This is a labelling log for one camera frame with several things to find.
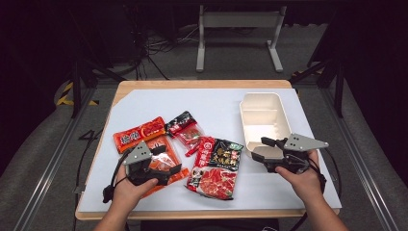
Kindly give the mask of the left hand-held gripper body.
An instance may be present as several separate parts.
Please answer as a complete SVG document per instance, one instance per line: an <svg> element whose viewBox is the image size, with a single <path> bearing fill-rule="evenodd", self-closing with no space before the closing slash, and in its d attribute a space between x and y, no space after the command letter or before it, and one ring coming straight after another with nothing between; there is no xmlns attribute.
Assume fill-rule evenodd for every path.
<svg viewBox="0 0 408 231"><path fill-rule="evenodd" d="M144 141L126 152L126 158L122 164L125 166L127 178L135 186L158 177L159 171L149 167L153 156L155 155L151 153L151 148Z"/></svg>

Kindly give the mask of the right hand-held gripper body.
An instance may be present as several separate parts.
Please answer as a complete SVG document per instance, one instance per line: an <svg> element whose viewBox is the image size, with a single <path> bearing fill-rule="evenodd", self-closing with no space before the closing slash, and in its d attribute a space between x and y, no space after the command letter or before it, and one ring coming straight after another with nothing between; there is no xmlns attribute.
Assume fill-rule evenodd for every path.
<svg viewBox="0 0 408 231"><path fill-rule="evenodd" d="M283 140L276 140L274 146L282 150L283 158L272 162L272 169L283 167L291 173L300 174L310 167L308 152L329 146L326 141L319 141L299 134L291 134Z"/></svg>

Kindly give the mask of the clear orange packet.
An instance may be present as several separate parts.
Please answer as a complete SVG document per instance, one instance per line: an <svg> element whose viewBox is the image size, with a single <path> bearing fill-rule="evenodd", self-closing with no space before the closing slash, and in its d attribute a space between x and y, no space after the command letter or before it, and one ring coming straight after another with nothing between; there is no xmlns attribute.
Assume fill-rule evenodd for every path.
<svg viewBox="0 0 408 231"><path fill-rule="evenodd" d="M165 136L165 135L159 136L153 140L147 141L146 144L151 149L162 146L162 145L166 146L165 152L152 157L152 161L149 165L150 168L159 170L159 171L170 171L172 167L182 165L182 162L180 161L179 156L175 148L173 147L172 142L168 136ZM180 181L186 178L189 175L189 173L190 172L186 167L181 166L181 169L179 172L170 176L167 184L170 185L174 182ZM145 193L142 198L147 197L150 194L163 189L164 187L165 186L158 185L154 187L152 190Z"/></svg>

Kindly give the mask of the orange red seasoning packet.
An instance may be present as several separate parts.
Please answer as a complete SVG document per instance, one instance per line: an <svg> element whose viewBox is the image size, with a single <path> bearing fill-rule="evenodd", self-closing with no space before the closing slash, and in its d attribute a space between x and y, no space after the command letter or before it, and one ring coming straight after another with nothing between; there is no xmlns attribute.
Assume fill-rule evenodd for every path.
<svg viewBox="0 0 408 231"><path fill-rule="evenodd" d="M113 134L115 146L119 154L135 147L141 141L150 141L166 133L165 122L158 116L144 124Z"/></svg>

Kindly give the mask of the cream plastic container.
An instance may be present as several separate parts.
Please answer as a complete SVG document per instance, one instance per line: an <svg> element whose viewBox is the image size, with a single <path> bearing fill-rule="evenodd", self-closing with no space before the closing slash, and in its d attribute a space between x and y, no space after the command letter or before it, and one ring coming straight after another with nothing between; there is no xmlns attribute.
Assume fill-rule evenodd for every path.
<svg viewBox="0 0 408 231"><path fill-rule="evenodd" d="M280 96L275 92L249 92L240 103L244 141L249 156L256 153L267 159L282 159L279 147L262 144L261 138L287 138L292 129Z"/></svg>

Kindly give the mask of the large red black packet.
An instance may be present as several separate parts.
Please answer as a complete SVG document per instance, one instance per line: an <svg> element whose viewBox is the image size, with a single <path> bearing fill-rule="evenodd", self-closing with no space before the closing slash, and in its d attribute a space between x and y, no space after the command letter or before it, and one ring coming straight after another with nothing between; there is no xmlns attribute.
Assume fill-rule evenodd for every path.
<svg viewBox="0 0 408 231"><path fill-rule="evenodd" d="M201 137L186 188L206 197L231 200L242 150L236 142Z"/></svg>

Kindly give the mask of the person's right hand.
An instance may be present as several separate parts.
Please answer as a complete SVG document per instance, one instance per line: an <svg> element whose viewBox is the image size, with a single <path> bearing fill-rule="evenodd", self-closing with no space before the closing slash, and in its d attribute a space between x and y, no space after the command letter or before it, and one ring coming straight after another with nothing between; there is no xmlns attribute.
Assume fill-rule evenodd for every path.
<svg viewBox="0 0 408 231"><path fill-rule="evenodd" d="M305 205L317 205L324 200L318 174L311 167L301 174L291 173L283 167L277 167L275 171L292 185Z"/></svg>

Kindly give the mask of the person's left hand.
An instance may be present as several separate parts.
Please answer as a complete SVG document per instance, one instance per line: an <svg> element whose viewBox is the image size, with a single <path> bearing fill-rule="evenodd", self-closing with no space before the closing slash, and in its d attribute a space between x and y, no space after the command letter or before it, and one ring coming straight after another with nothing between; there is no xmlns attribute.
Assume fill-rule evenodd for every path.
<svg viewBox="0 0 408 231"><path fill-rule="evenodd" d="M109 212L116 219L126 219L142 197L158 183L158 180L153 178L139 186L135 186L127 178L125 166L119 168L116 180L114 198L109 209Z"/></svg>

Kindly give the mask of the small black red packet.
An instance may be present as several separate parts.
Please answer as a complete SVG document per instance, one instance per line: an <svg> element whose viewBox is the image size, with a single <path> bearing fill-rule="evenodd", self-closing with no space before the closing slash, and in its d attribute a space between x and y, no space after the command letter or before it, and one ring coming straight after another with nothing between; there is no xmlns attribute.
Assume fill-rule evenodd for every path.
<svg viewBox="0 0 408 231"><path fill-rule="evenodd" d="M186 157L190 157L197 151L200 138L204 135L203 130L189 111L184 111L169 121L165 128L166 133L172 139L177 139L186 147Z"/></svg>

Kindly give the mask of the black metal stand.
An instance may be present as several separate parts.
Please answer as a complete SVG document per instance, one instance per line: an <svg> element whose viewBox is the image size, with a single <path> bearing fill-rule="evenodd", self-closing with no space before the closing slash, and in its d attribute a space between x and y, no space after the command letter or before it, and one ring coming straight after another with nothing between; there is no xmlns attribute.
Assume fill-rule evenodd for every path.
<svg viewBox="0 0 408 231"><path fill-rule="evenodd" d="M118 74L102 67L89 59L76 57L72 61L71 80L73 83L73 113L72 118L75 118L83 108L81 85L85 84L87 89L94 89L98 83L96 74L92 71L96 69L109 79L113 79L118 83L124 81L124 78Z"/></svg>
<svg viewBox="0 0 408 231"><path fill-rule="evenodd" d="M327 89L335 81L334 109L337 116L343 118L343 89L344 89L344 67L340 60L329 59L312 65L301 72L295 72L289 82L293 85L313 73L321 70L317 85L321 89Z"/></svg>

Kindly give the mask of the white table mat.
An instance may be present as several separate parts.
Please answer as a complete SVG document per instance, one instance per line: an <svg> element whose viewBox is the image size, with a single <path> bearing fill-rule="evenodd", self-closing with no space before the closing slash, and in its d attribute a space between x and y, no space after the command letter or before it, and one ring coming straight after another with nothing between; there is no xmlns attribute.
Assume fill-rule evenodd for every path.
<svg viewBox="0 0 408 231"><path fill-rule="evenodd" d="M198 120L204 132L215 138L245 143L240 103L249 89L132 90L114 106L89 171L85 191L77 207L79 219L98 219L109 208L102 191L110 184L119 155L113 134L143 124L157 116L169 121L184 111ZM142 199L132 218L249 218L299 217L304 206L291 185L268 173L262 164L242 155L234 198L218 200L191 192L180 180Z"/></svg>

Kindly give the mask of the grey metal stand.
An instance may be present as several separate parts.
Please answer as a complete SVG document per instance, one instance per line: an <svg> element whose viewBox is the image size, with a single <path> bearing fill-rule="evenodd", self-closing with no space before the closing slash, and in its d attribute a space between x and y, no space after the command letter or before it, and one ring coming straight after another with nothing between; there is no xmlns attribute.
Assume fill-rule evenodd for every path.
<svg viewBox="0 0 408 231"><path fill-rule="evenodd" d="M272 39L266 42L268 52L277 73L283 71L279 55L276 50L277 41L286 16L287 7L271 12L208 12L201 5L198 18L198 49L197 72L204 71L205 65L205 29L206 28L270 28Z"/></svg>

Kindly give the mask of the aluminium rail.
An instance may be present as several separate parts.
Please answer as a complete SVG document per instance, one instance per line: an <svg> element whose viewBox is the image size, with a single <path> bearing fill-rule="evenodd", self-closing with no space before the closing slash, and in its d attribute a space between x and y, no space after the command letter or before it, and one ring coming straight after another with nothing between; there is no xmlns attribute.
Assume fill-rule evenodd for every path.
<svg viewBox="0 0 408 231"><path fill-rule="evenodd" d="M404 206L400 205L407 189L379 147L361 112L351 101L346 106L354 112L341 118L334 107L331 90L321 90L321 96L343 138L350 162L355 168L371 207L383 231L404 231Z"/></svg>
<svg viewBox="0 0 408 231"><path fill-rule="evenodd" d="M24 211L22 212L18 222L16 223L13 231L28 231L34 217L36 216L38 209L46 196L55 175L61 165L64 155L66 154L66 149L68 143L70 142L74 130L77 128L80 119L82 118L86 107L91 101L94 95L95 89L86 89L84 90L84 96L81 99L81 106L77 115L74 118L71 118L68 121L68 124L65 127L64 133L53 152L53 155L48 162L47 167L45 168L43 174L40 176L36 188L34 189L32 196L30 197L29 202L27 203Z"/></svg>

